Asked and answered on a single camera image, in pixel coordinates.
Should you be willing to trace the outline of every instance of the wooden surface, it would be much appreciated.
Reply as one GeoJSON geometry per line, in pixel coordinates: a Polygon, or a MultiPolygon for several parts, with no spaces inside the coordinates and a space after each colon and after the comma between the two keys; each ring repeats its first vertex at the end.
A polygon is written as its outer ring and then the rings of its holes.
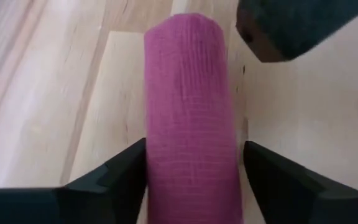
{"type": "MultiPolygon", "coordinates": [[[[358,18],[262,64],[235,30],[236,3],[0,0],[0,187],[66,184],[145,136],[143,33],[200,12],[224,31],[239,147],[249,135],[358,189],[358,18]]],[[[246,221],[263,223],[240,170],[246,221]]]]}

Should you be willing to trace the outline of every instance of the hammer head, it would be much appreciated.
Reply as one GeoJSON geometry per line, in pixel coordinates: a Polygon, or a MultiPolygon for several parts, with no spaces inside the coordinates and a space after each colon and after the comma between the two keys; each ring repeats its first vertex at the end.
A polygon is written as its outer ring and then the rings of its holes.
{"type": "Polygon", "coordinates": [[[293,60],[358,15],[355,0],[240,0],[237,29],[261,62],[293,60]]]}

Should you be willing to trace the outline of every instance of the pink fabric texture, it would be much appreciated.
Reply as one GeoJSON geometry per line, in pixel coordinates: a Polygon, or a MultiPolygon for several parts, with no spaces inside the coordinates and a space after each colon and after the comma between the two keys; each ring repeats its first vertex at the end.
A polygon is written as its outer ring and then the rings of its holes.
{"type": "Polygon", "coordinates": [[[145,35],[149,224],[240,224],[221,28],[173,16],[145,35]]]}

